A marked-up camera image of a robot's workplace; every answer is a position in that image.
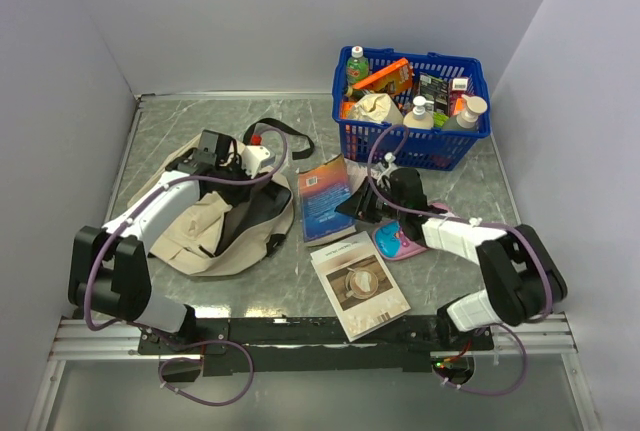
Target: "white bottle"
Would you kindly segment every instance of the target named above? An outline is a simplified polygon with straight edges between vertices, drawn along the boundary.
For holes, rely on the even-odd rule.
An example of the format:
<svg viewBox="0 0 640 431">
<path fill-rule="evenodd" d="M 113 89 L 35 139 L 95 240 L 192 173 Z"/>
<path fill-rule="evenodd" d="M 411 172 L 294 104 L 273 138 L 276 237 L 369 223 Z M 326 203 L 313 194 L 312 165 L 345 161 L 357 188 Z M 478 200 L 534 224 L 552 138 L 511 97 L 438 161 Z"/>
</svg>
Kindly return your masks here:
<svg viewBox="0 0 640 431">
<path fill-rule="evenodd" d="M 450 117 L 442 125 L 443 131 L 466 131 L 473 133 L 478 130 L 478 116 L 487 111 L 487 102 L 480 96 L 467 96 L 463 94 L 464 109 L 455 116 Z"/>
<path fill-rule="evenodd" d="M 433 101 L 428 101 L 424 96 L 413 98 L 413 109 L 404 117 L 402 124 L 409 128 L 431 129 L 433 128 Z"/>
</svg>

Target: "orange snack box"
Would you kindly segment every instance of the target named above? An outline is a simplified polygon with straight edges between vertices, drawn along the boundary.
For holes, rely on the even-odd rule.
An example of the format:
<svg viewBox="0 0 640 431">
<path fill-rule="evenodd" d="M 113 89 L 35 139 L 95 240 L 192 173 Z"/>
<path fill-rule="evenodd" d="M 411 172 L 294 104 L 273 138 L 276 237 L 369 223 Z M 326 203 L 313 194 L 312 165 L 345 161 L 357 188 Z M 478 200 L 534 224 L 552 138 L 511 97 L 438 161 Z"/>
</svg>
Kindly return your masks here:
<svg viewBox="0 0 640 431">
<path fill-rule="evenodd" d="M 387 93 L 397 96 L 411 88 L 413 84 L 413 69 L 407 58 L 401 58 L 386 68 L 358 81 L 354 89 L 369 89 L 375 93 Z"/>
<path fill-rule="evenodd" d="M 353 105 L 356 104 L 353 101 L 343 101 L 342 102 L 342 107 L 340 108 L 340 117 L 342 119 L 347 119 L 347 116 L 349 116 L 349 111 L 351 111 L 351 108 L 353 108 Z"/>
</svg>

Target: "pink case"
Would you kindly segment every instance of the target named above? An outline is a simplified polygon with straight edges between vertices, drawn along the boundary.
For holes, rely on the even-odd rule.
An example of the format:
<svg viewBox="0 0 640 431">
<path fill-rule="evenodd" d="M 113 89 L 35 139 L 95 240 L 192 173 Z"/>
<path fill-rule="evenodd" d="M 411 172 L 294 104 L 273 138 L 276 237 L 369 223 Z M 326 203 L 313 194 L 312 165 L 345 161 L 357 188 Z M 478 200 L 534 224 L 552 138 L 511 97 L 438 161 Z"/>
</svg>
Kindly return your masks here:
<svg viewBox="0 0 640 431">
<path fill-rule="evenodd" d="M 435 203 L 441 209 L 449 211 L 449 208 L 441 203 Z M 402 232 L 398 221 L 384 224 L 373 232 L 373 243 L 388 261 L 399 261 L 425 252 L 428 248 L 410 241 Z"/>
</svg>

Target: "cable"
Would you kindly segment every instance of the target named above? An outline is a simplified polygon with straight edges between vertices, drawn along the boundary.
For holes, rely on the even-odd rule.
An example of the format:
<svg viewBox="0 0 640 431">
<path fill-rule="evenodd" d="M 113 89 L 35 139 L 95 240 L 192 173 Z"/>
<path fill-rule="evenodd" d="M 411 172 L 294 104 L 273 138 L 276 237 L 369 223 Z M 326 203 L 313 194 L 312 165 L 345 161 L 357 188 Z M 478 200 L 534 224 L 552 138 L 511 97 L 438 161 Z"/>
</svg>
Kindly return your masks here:
<svg viewBox="0 0 640 431">
<path fill-rule="evenodd" d="M 242 168 L 242 156 L 238 153 L 238 143 L 236 143 L 235 139 L 231 141 L 231 146 L 233 147 L 233 151 L 227 155 L 227 161 L 231 160 L 231 163 Z"/>
<path fill-rule="evenodd" d="M 520 371 L 520 376 L 518 376 L 518 379 L 516 379 L 514 383 L 508 388 L 501 389 L 498 391 L 486 391 L 483 389 L 474 389 L 474 388 L 469 388 L 468 386 L 453 384 L 447 378 L 442 376 L 438 371 L 434 370 L 434 373 L 440 379 L 442 379 L 443 385 L 453 389 L 457 389 L 459 391 L 462 391 L 463 393 L 476 394 L 479 396 L 491 396 L 491 397 L 505 396 L 509 393 L 513 393 L 516 389 L 522 386 L 522 383 L 524 383 L 524 380 L 527 378 L 527 372 L 529 371 L 529 357 L 527 356 L 527 351 L 524 348 L 524 344 L 522 343 L 522 340 L 518 337 L 518 335 L 514 333 L 513 330 L 506 327 L 504 324 L 496 323 L 494 326 L 500 326 L 502 329 L 508 332 L 513 337 L 513 339 L 515 339 L 516 343 L 518 344 L 518 347 L 520 348 L 520 353 L 522 354 L 522 370 Z"/>
<path fill-rule="evenodd" d="M 201 361 L 199 359 L 192 359 L 192 358 L 171 358 L 167 361 L 165 361 L 164 363 L 162 363 L 159 367 L 158 367 L 158 378 L 160 379 L 160 387 L 163 388 L 167 388 L 170 391 L 173 391 L 176 394 L 179 394 L 180 396 L 187 398 L 195 403 L 198 404 L 203 404 L 205 406 L 227 406 L 229 404 L 233 404 L 235 402 L 237 402 L 238 400 L 240 400 L 240 398 L 242 398 L 245 394 L 247 394 L 247 391 L 249 391 L 249 388 L 251 387 L 251 383 L 253 383 L 253 377 L 255 375 L 254 369 L 253 369 L 253 360 L 251 359 L 251 355 L 249 354 L 249 352 L 244 349 L 241 345 L 239 345 L 238 343 L 234 343 L 233 341 L 227 341 L 226 339 L 211 339 L 208 341 L 199 341 L 197 343 L 192 343 L 192 344 L 188 344 L 185 346 L 180 346 L 183 350 L 184 349 L 190 349 L 190 348 L 195 348 L 198 346 L 208 346 L 210 344 L 223 344 L 225 346 L 232 346 L 236 349 L 239 349 L 240 351 L 242 351 L 242 354 L 244 354 L 245 358 L 247 358 L 247 363 L 249 363 L 249 377 L 247 378 L 247 382 L 244 385 L 244 388 L 242 388 L 242 391 L 240 391 L 237 395 L 235 395 L 233 398 L 228 399 L 226 401 L 207 401 L 206 399 L 201 399 L 198 398 L 196 396 L 194 396 L 193 394 L 189 394 L 175 386 L 173 386 L 172 384 L 168 383 L 164 377 L 162 376 L 162 371 L 164 371 L 164 368 L 167 367 L 169 365 L 169 363 L 178 363 L 178 362 L 182 362 L 182 363 L 193 363 L 193 364 L 201 364 Z"/>
<path fill-rule="evenodd" d="M 437 219 L 444 219 L 444 216 L 440 215 L 440 214 L 434 214 L 434 213 L 429 213 L 426 211 L 417 211 L 415 209 L 410 209 L 410 208 L 405 208 L 403 206 L 399 206 L 395 203 L 390 202 L 387 198 L 385 198 L 382 193 L 380 193 L 380 191 L 378 190 L 378 187 L 375 184 L 375 181 L 373 179 L 373 176 L 371 175 L 371 168 L 373 166 L 373 156 L 375 155 L 378 146 L 380 145 L 380 143 L 382 142 L 382 140 L 389 134 L 391 133 L 391 131 L 396 130 L 402 128 L 403 129 L 403 137 L 402 140 L 400 141 L 400 144 L 397 146 L 396 150 L 393 152 L 394 155 L 396 155 L 400 149 L 402 149 L 402 147 L 404 146 L 404 144 L 406 143 L 408 137 L 409 137 L 409 128 L 402 125 L 402 124 L 396 124 L 394 126 L 390 126 L 387 129 L 385 129 L 382 133 L 380 133 L 380 136 L 378 136 L 378 138 L 375 140 L 375 142 L 373 143 L 373 146 L 371 148 L 371 151 L 369 152 L 369 157 L 367 158 L 367 180 L 369 182 L 369 185 L 371 186 L 373 192 L 375 193 L 375 195 L 378 197 L 378 199 L 380 199 L 382 202 L 384 202 L 385 204 L 387 204 L 389 207 L 397 210 L 397 211 L 402 211 L 404 213 L 409 213 L 409 214 L 415 214 L 418 216 L 427 216 L 429 218 L 437 218 Z M 463 223 L 463 224 L 469 224 L 469 221 L 467 221 L 466 219 L 463 218 L 459 218 L 457 216 L 448 216 L 446 219 L 448 219 L 449 221 L 453 221 L 456 223 Z M 507 231 L 508 233 L 513 234 L 518 241 L 522 244 L 522 246 L 524 247 L 524 249 L 527 251 L 527 253 L 529 253 L 529 256 L 531 256 L 531 259 L 533 261 L 533 264 L 536 267 L 536 271 L 538 271 L 538 274 L 540 275 L 540 280 L 542 281 L 542 287 L 544 289 L 544 296 L 545 296 L 545 305 L 544 305 L 544 309 L 540 315 L 540 317 L 535 318 L 535 319 L 530 319 L 527 322 L 528 323 L 539 323 L 540 321 L 543 321 L 547 316 L 549 316 L 549 314 L 551 314 L 551 307 L 553 305 L 553 295 L 551 293 L 551 284 L 549 283 L 549 278 L 547 277 L 547 273 L 544 270 L 544 267 L 542 266 L 542 263 L 540 262 L 540 258 L 538 258 L 538 256 L 536 255 L 533 247 L 531 246 L 531 244 L 527 241 L 527 239 L 524 237 L 524 235 L 518 231 L 517 229 L 515 229 L 513 226 L 509 226 L 507 224 L 503 224 L 503 223 L 481 223 L 479 224 L 480 227 L 484 227 L 484 228 L 491 228 L 491 229 L 500 229 L 500 230 L 504 230 Z"/>
<path fill-rule="evenodd" d="M 284 162 L 287 159 L 288 145 L 287 145 L 286 136 L 279 129 L 272 128 L 269 126 L 268 128 L 262 130 L 259 134 L 263 134 L 267 131 L 276 132 L 280 135 L 280 138 L 282 139 L 282 156 L 280 157 L 280 161 L 278 161 L 276 166 L 265 175 L 260 176 L 259 178 L 248 179 L 246 181 L 214 178 L 212 176 L 185 176 L 183 178 L 174 179 L 173 181 L 170 181 L 169 183 L 167 183 L 167 186 L 158 187 L 152 193 L 150 193 L 137 207 L 133 209 L 133 211 L 131 211 L 131 213 L 129 213 L 129 215 L 127 216 L 127 219 L 123 221 L 120 224 L 120 226 L 118 226 L 115 229 L 113 233 L 111 233 L 111 235 L 107 238 L 105 243 L 102 245 L 102 247 L 98 251 L 98 254 L 96 255 L 96 259 L 93 261 L 93 265 L 91 266 L 91 271 L 89 272 L 89 278 L 87 279 L 87 286 L 84 293 L 84 302 L 83 302 L 84 321 L 85 323 L 87 323 L 87 327 L 91 331 L 100 331 L 101 329 L 104 329 L 107 326 L 111 326 L 113 323 L 116 323 L 119 321 L 118 319 L 114 318 L 114 319 L 108 320 L 107 322 L 101 325 L 96 325 L 93 322 L 93 319 L 91 317 L 91 297 L 93 295 L 93 286 L 95 284 L 98 271 L 100 270 L 100 266 L 102 265 L 102 261 L 104 260 L 104 257 L 107 254 L 107 251 L 113 245 L 115 240 L 124 232 L 125 229 L 127 229 L 127 227 L 129 227 L 133 223 L 133 220 L 135 220 L 135 218 L 137 218 L 153 201 L 155 201 L 155 199 L 158 196 L 166 192 L 168 188 L 175 186 L 177 184 L 184 183 L 187 181 L 208 181 L 210 183 L 229 184 L 233 186 L 249 186 L 252 184 L 261 183 L 263 181 L 271 179 L 271 177 L 274 174 L 276 174 L 280 170 L 280 168 L 284 165 Z"/>
<path fill-rule="evenodd" d="M 460 351 L 455 356 L 451 356 L 449 358 L 444 358 L 442 361 L 445 362 L 445 363 L 453 363 L 453 362 L 459 360 L 462 356 L 467 354 L 467 352 L 471 349 L 472 342 L 473 342 L 473 339 L 469 339 L 469 341 L 467 341 L 467 344 L 464 345 L 464 348 L 462 348 L 462 351 Z"/>
</svg>

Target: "gray marble surface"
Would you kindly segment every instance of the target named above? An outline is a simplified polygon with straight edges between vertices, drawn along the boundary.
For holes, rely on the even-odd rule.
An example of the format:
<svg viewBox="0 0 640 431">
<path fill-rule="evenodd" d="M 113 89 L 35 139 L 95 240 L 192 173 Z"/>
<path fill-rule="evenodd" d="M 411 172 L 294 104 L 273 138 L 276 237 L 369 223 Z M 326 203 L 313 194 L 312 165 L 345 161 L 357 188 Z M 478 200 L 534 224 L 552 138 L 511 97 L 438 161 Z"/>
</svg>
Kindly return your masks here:
<svg viewBox="0 0 640 431">
<path fill-rule="evenodd" d="M 317 149 L 313 156 L 287 163 L 284 175 L 297 194 L 296 172 L 313 168 L 340 153 L 338 126 L 331 118 L 330 97 L 315 99 L 203 99 L 143 101 L 112 216 L 171 152 L 209 128 L 241 138 L 246 128 L 263 117 L 275 117 L 309 134 Z M 265 135 L 264 144 L 279 153 L 278 137 Z M 290 148 L 305 141 L 290 138 Z M 515 224 L 515 213 L 490 139 L 481 140 L 451 172 L 421 171 L 430 201 L 447 203 L 460 216 Z M 373 227 L 358 223 L 359 230 Z M 443 304 L 482 288 L 477 266 L 448 253 L 428 251 L 389 268 L 411 305 L 412 314 L 433 314 Z M 271 258 L 230 277 L 191 278 L 149 259 L 154 289 L 191 304 L 200 317 L 333 316 L 334 312 L 315 274 L 309 248 L 302 242 L 300 213 L 285 243 Z"/>
</svg>

